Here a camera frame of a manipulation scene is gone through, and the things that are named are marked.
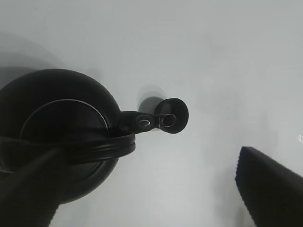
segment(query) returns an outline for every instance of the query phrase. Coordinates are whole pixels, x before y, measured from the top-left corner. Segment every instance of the black plastic object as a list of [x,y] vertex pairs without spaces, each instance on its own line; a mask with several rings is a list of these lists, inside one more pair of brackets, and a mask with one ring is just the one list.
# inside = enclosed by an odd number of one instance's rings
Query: black plastic object
[[170,127],[160,127],[162,131],[176,134],[181,132],[187,125],[189,114],[186,104],[178,98],[169,98],[161,101],[156,109],[155,114],[171,114],[176,120]]
[[260,151],[243,147],[236,184],[257,227],[303,226],[303,178]]
[[66,177],[63,152],[51,149],[2,180],[1,226],[49,226],[62,201]]
[[60,148],[69,175],[62,203],[78,199],[108,177],[119,157],[134,151],[134,134],[154,127],[177,133],[185,127],[186,105],[179,99],[163,104],[171,113],[121,112],[101,84],[70,70],[20,77],[0,91],[1,175]]
[[173,127],[176,121],[176,116],[173,114],[154,115],[136,111],[123,111],[121,112],[119,127],[125,131],[138,134],[154,128]]

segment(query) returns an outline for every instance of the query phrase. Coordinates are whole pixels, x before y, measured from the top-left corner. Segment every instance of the black kettle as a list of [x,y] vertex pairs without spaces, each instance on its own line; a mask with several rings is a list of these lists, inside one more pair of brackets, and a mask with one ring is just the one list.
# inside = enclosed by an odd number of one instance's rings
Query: black kettle
[[0,91],[0,176],[6,177],[43,150],[62,148],[68,164],[68,187],[61,203],[98,187],[119,157],[135,150],[135,134],[159,128],[182,131],[186,104],[161,101],[154,114],[121,112],[111,94],[81,73],[40,70]]

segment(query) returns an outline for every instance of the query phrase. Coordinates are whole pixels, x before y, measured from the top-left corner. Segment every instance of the white surface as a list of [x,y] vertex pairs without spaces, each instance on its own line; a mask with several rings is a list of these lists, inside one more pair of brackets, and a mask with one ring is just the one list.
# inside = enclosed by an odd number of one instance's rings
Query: white surface
[[303,175],[300,0],[2,0],[1,83],[15,67],[67,68],[122,110],[183,99],[178,135],[137,136],[93,193],[52,227],[251,227],[234,183],[242,145]]

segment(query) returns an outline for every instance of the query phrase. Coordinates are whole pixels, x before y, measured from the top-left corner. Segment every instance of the white table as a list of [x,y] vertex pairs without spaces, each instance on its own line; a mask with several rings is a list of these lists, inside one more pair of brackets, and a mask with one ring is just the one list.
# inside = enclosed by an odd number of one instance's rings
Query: white table
[[102,83],[122,110],[149,95],[189,107],[183,132],[138,135],[136,151],[60,206],[51,226],[253,226],[234,182],[241,146],[303,175],[302,9],[299,0],[2,0],[1,86],[67,68]]

